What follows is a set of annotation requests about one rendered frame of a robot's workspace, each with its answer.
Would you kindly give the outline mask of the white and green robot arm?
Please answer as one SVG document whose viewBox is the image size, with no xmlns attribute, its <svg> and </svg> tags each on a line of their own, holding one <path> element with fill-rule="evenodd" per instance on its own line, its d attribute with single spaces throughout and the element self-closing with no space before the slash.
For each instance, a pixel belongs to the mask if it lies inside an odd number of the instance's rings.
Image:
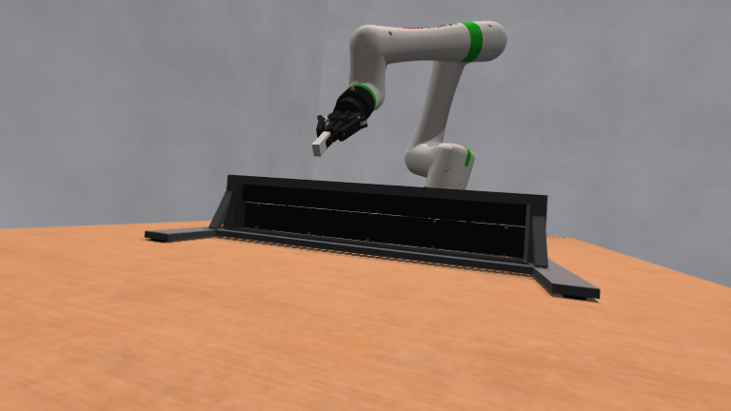
<svg viewBox="0 0 731 411">
<path fill-rule="evenodd" d="M 468 64 L 461 62 L 492 61 L 503 53 L 506 41 L 504 28 L 492 21 L 416 29 L 362 26 L 350 39 L 348 89 L 336 105 L 345 97 L 355 97 L 364 105 L 368 119 L 385 100 L 388 64 L 433 61 L 405 165 L 412 173 L 426 177 L 425 187 L 465 190 L 475 155 L 466 147 L 443 143 L 452 100 Z"/>
</svg>

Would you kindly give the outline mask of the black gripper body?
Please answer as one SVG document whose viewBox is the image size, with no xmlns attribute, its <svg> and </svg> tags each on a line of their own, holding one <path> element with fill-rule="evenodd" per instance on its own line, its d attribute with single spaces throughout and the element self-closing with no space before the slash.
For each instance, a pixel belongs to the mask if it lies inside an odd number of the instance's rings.
<svg viewBox="0 0 731 411">
<path fill-rule="evenodd" d="M 360 100 L 354 97 L 345 97 L 343 98 L 333 109 L 333 112 L 328 114 L 328 119 L 331 121 L 331 117 L 334 115 L 334 112 L 340 110 L 341 115 L 338 117 L 337 122 L 340 121 L 340 118 L 344 115 L 346 111 L 350 111 L 350 115 L 346 118 L 346 123 L 350 123 L 354 119 L 358 117 L 362 117 L 366 115 L 365 107 L 362 104 Z"/>
</svg>

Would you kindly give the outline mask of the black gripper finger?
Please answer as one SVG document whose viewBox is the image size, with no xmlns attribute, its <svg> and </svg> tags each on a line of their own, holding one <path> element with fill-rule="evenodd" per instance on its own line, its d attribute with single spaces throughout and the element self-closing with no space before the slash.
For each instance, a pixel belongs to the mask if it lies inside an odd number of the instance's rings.
<svg viewBox="0 0 731 411">
<path fill-rule="evenodd" d="M 312 149 L 313 149 L 314 156 L 318 157 L 317 156 L 317 150 L 316 150 L 316 146 L 315 145 L 326 134 L 326 132 L 328 131 L 328 128 L 329 127 L 334 127 L 338 123 L 337 122 L 337 119 L 338 119 L 338 117 L 340 115 L 341 115 L 341 111 L 340 110 L 335 111 L 334 112 L 334 115 L 331 117 L 331 121 L 328 119 L 328 117 L 325 117 L 325 116 L 323 117 L 322 115 L 317 116 L 317 118 L 318 118 L 318 125 L 317 125 L 317 128 L 316 128 L 317 139 L 312 144 Z M 326 125 L 327 122 L 329 122 L 328 125 Z"/>
<path fill-rule="evenodd" d="M 348 110 L 340 118 L 340 121 L 334 127 L 329 127 L 326 134 L 317 142 L 315 146 L 318 157 L 322 157 L 333 142 L 337 140 L 342 142 L 360 129 L 367 127 L 366 116 L 358 117 L 346 124 L 346 118 L 349 115 L 350 111 Z"/>
</svg>

